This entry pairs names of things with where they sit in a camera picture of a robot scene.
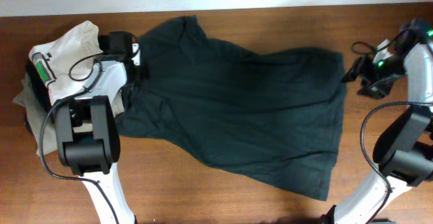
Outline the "dark green t-shirt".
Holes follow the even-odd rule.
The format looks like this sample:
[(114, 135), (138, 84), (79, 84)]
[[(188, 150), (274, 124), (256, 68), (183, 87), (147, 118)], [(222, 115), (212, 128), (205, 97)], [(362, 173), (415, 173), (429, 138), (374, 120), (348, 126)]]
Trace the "dark green t-shirt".
[(206, 166), (324, 201), (340, 144), (341, 53), (257, 54), (207, 37), (194, 16), (139, 38), (143, 76), (123, 93), (118, 132), (164, 139)]

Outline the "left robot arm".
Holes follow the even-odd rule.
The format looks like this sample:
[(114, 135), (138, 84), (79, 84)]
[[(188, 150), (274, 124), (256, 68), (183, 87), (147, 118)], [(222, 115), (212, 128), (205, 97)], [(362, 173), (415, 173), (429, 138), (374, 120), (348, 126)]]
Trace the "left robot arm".
[(111, 104), (127, 83), (125, 66), (139, 64), (137, 43), (95, 56), (83, 88), (55, 109), (60, 162), (84, 184), (101, 223), (137, 221), (118, 176), (120, 138)]

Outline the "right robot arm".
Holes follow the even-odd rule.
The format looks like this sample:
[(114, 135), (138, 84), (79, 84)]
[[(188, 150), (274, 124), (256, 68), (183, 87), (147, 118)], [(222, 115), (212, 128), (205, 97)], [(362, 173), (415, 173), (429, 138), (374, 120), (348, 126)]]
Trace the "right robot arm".
[[(345, 201), (321, 215), (320, 223), (375, 223), (395, 198), (432, 180), (432, 146), (419, 141), (432, 133), (432, 30), (407, 26), (388, 44), (362, 53), (343, 82), (361, 77), (359, 94), (386, 97), (395, 81), (407, 77), (408, 98), (388, 102), (370, 111), (359, 133), (361, 151), (371, 172)], [(369, 156), (365, 129), (382, 109), (404, 106), (405, 111), (379, 136)]]

